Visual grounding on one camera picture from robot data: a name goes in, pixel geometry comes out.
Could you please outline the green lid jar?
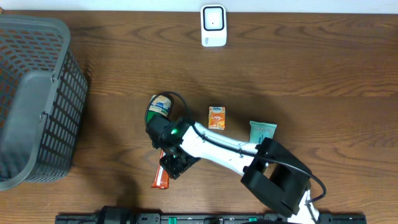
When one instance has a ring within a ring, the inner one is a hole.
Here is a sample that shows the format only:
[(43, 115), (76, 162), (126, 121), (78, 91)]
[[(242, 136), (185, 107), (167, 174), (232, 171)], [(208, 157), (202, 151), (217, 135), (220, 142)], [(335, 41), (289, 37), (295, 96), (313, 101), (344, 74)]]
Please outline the green lid jar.
[(150, 99), (150, 105), (146, 112), (146, 123), (148, 123), (155, 114), (160, 114), (168, 118), (172, 109), (174, 99), (168, 95), (153, 95)]

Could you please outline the red Top chocolate bar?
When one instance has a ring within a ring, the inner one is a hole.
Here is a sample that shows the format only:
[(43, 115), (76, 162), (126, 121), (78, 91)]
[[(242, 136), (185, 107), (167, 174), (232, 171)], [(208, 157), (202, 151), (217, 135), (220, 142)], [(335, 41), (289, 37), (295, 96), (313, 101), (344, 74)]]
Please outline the red Top chocolate bar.
[(164, 168), (159, 165), (154, 181), (151, 185), (153, 189), (168, 189), (169, 188), (169, 175)]

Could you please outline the orange tissue pack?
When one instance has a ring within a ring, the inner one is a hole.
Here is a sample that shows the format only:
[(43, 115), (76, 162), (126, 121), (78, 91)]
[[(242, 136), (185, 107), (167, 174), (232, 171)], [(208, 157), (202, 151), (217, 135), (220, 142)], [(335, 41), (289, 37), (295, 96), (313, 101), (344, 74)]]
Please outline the orange tissue pack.
[(224, 130), (226, 121), (226, 109), (222, 106), (210, 106), (208, 113), (208, 128)]

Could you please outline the mint green wipes pack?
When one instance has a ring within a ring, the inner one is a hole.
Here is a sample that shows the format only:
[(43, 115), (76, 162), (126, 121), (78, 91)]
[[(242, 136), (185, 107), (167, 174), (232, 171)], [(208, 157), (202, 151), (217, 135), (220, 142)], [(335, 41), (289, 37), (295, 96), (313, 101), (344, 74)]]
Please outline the mint green wipes pack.
[(272, 139), (277, 128), (276, 124), (270, 123), (250, 121), (249, 124), (251, 126), (251, 132), (249, 135), (250, 143), (261, 144), (265, 138)]

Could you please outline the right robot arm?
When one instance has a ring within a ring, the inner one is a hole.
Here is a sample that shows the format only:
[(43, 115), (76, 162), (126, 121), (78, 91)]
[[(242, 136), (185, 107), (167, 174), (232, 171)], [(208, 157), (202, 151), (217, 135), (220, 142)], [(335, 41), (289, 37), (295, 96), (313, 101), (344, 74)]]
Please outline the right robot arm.
[(289, 222), (320, 221), (310, 197), (311, 170), (277, 141), (238, 141), (188, 118), (171, 121), (159, 114), (146, 120), (146, 132), (153, 147), (165, 152), (160, 166), (171, 179), (206, 159), (239, 174), (250, 193)]

